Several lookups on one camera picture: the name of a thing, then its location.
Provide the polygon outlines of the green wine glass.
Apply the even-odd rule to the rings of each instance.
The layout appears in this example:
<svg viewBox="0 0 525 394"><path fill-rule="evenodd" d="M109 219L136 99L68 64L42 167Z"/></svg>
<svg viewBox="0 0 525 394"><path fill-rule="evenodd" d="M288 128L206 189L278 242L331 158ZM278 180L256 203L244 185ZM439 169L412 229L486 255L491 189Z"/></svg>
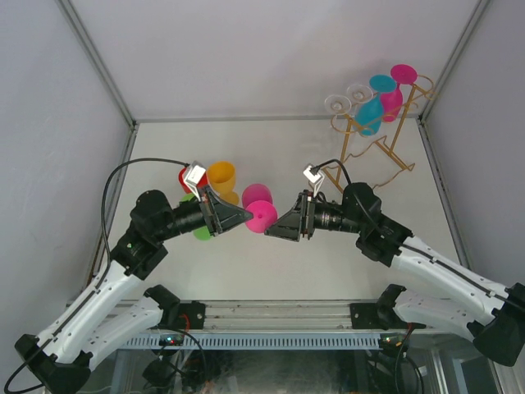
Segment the green wine glass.
<svg viewBox="0 0 525 394"><path fill-rule="evenodd" d="M196 197L192 193L188 193L184 195L184 197L180 200L181 203L188 202L196 200ZM208 230L207 226L202 226L200 228L197 228L193 230L194 237L199 241L210 241L212 239L212 235Z"/></svg>

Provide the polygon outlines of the magenta wine glass front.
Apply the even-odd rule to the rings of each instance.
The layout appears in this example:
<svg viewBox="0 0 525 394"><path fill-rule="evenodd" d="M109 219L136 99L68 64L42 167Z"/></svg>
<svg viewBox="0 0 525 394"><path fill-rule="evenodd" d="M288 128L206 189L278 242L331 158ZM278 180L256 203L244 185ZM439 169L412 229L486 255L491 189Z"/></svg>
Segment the magenta wine glass front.
<svg viewBox="0 0 525 394"><path fill-rule="evenodd" d="M278 214L273 204L272 193L264 184L248 186L242 194L242 205L253 214L245 225L254 233L263 234L277 220Z"/></svg>

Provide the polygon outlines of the magenta wine glass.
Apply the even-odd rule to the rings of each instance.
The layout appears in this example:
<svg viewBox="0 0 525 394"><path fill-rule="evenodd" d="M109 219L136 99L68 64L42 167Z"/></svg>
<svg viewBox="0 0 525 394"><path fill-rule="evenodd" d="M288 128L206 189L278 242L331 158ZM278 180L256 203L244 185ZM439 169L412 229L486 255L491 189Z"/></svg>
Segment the magenta wine glass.
<svg viewBox="0 0 525 394"><path fill-rule="evenodd" d="M407 64L398 64L390 69L390 77L395 81L395 90L381 94L380 101L383 107L382 120L385 123L393 122L399 115L404 97L401 85L411 85L418 78L416 70Z"/></svg>
<svg viewBox="0 0 525 394"><path fill-rule="evenodd" d="M277 220L278 214L273 204L272 193L264 184L248 186L242 194L242 205L253 214L245 225L254 233L263 234Z"/></svg>

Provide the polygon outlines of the yellow wine glass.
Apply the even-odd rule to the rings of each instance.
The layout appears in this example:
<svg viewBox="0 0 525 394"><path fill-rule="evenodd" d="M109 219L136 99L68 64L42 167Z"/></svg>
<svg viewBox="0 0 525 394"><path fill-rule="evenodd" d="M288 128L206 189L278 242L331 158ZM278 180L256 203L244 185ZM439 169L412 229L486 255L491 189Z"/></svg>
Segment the yellow wine glass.
<svg viewBox="0 0 525 394"><path fill-rule="evenodd" d="M212 164L207 169L208 183L218 196L227 203L237 205L239 196L234 191L236 183L235 166L227 161Z"/></svg>

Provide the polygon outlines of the red wine glass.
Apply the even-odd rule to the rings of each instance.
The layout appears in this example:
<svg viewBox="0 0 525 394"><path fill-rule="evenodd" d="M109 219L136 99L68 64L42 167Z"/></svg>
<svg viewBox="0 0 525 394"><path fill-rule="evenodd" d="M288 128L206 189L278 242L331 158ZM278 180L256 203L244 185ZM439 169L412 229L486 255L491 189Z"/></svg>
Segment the red wine glass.
<svg viewBox="0 0 525 394"><path fill-rule="evenodd" d="M178 182L180 184L180 187L186 194L191 194L192 193L191 189L185 184L185 181L184 181L185 172L186 172L186 167L183 167L178 174Z"/></svg>

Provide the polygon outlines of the clear wine glass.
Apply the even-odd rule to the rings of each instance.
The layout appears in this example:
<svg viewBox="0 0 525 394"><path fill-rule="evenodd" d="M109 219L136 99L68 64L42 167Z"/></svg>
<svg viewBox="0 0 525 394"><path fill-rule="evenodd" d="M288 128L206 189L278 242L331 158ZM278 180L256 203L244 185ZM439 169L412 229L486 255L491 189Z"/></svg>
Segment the clear wine glass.
<svg viewBox="0 0 525 394"><path fill-rule="evenodd" d="M331 152L337 149L346 136L352 103L344 95L332 94L325 99L324 106L329 114L329 120L322 129L319 142L325 151Z"/></svg>
<svg viewBox="0 0 525 394"><path fill-rule="evenodd" d="M365 104L374 97L374 92L368 85L352 84L346 90L346 95L352 103Z"/></svg>

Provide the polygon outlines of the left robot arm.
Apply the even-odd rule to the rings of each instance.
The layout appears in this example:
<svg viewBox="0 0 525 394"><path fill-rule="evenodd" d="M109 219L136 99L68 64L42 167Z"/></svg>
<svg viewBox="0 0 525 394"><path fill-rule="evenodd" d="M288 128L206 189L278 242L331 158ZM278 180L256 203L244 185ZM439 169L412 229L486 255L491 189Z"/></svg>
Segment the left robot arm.
<svg viewBox="0 0 525 394"><path fill-rule="evenodd" d="M181 328L180 299L162 285L147 289L126 312L107 316L167 256L165 241L201 227L217 236L252 218L251 212L219 198L209 186L176 208L160 190L144 192L102 272L54 323L16 342L24 366L49 392L77 393L102 360L138 333Z"/></svg>

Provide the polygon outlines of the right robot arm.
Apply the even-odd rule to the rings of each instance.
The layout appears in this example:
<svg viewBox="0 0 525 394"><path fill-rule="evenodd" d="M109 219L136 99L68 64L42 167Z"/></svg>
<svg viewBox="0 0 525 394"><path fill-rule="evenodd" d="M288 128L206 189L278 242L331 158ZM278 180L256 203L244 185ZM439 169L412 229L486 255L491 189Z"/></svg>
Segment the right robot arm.
<svg viewBox="0 0 525 394"><path fill-rule="evenodd" d="M312 238L316 230L357 235L356 246L371 261L413 276L441 291L418 294L390 284L377 299L383 329L402 323L436 328L469 340L489 360L512 367L524 347L524 286L505 286L454 263L381 211L381 199L363 182L345 187L340 203L301 192L293 208L266 231L288 241Z"/></svg>

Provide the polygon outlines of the clear wine glass front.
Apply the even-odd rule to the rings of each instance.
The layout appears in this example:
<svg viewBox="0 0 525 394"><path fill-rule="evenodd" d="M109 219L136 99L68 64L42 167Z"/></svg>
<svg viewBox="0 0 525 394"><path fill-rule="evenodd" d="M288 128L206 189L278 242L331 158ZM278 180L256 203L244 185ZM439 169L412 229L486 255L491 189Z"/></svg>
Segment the clear wine glass front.
<svg viewBox="0 0 525 394"><path fill-rule="evenodd" d="M331 152L337 149L346 136L352 103L344 95L332 94L325 99L324 106L329 114L329 120L322 129L319 142L325 151Z"/></svg>

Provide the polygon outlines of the blue wine glass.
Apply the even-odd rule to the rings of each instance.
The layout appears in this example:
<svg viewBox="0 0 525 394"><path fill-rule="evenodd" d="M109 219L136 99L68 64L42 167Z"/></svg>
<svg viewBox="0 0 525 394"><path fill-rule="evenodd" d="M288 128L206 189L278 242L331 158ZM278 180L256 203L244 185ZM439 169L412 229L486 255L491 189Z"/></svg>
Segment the blue wine glass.
<svg viewBox="0 0 525 394"><path fill-rule="evenodd" d="M356 122L361 126L359 134L362 136L373 136L379 131L384 115L381 95L392 93L397 86L392 77L382 74L371 77L369 85L376 95L359 109L356 116Z"/></svg>

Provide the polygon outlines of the magenta wine glass rear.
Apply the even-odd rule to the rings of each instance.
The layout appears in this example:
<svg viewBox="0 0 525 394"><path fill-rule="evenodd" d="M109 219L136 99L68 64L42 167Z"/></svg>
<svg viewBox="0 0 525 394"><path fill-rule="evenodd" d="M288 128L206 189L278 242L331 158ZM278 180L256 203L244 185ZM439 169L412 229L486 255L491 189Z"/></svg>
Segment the magenta wine glass rear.
<svg viewBox="0 0 525 394"><path fill-rule="evenodd" d="M383 107L382 120L385 123L393 122L399 115L404 97L401 85L411 85L418 78L416 70L407 64L398 64L390 69L390 77L395 81L395 90L381 94L380 101Z"/></svg>

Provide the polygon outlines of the aluminium frame rail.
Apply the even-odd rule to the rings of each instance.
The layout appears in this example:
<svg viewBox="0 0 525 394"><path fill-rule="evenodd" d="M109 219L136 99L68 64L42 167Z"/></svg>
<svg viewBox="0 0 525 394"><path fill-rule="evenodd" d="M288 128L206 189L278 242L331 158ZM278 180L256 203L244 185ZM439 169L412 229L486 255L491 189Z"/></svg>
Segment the aluminium frame rail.
<svg viewBox="0 0 525 394"><path fill-rule="evenodd" d="M143 295L128 309L121 311L113 322L113 328L140 332L158 323L161 318L160 304L182 303L172 293ZM428 327L470 338L471 332L493 323L504 301L495 294L476 294L472 291L459 301L425 297L411 291L403 291L393 300L376 301L379 305L392 307L395 314L405 322L421 323ZM332 329L352 328L349 305L345 301L305 303L238 303L207 304L203 329L211 329L214 323L220 329Z"/></svg>

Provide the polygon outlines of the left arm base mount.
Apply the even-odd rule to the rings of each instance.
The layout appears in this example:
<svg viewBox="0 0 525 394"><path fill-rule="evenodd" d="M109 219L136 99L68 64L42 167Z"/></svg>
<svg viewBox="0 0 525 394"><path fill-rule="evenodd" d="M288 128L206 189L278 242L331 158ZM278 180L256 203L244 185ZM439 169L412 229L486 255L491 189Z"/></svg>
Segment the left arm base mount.
<svg viewBox="0 0 525 394"><path fill-rule="evenodd" d="M161 318L150 328L173 330L174 328L189 331L203 329L206 305L198 301L160 304Z"/></svg>

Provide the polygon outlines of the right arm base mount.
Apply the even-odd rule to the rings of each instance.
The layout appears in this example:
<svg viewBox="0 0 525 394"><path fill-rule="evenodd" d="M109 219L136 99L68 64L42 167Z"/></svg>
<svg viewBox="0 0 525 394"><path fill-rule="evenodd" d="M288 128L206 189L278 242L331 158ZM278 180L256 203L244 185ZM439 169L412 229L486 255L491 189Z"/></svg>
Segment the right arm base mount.
<svg viewBox="0 0 525 394"><path fill-rule="evenodd" d="M354 302L349 305L350 318L353 329L382 329L408 330L409 326L415 329L426 329L421 323L407 323L398 317L393 308L373 302Z"/></svg>

